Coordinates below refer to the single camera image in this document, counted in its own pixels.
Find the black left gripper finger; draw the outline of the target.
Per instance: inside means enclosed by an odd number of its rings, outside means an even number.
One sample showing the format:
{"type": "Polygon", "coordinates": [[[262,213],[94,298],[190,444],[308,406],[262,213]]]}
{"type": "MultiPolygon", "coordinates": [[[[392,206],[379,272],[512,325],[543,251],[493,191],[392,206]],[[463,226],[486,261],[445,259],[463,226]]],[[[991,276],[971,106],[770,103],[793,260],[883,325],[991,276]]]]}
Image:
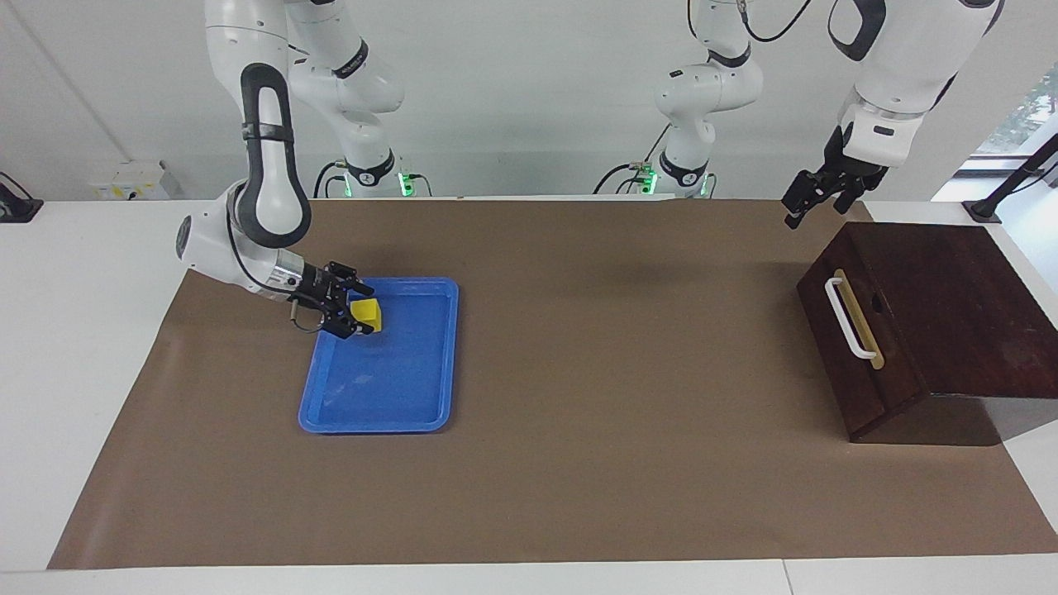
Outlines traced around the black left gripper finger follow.
{"type": "Polygon", "coordinates": [[[808,172],[802,169],[796,174],[794,181],[784,192],[781,204],[786,208],[785,226],[796,230],[801,226],[804,216],[831,195],[832,173],[825,170],[808,172]]]}
{"type": "Polygon", "coordinates": [[[835,208],[836,213],[844,215],[867,191],[863,179],[844,179],[838,185],[838,192],[836,192],[832,206],[835,208]]]}

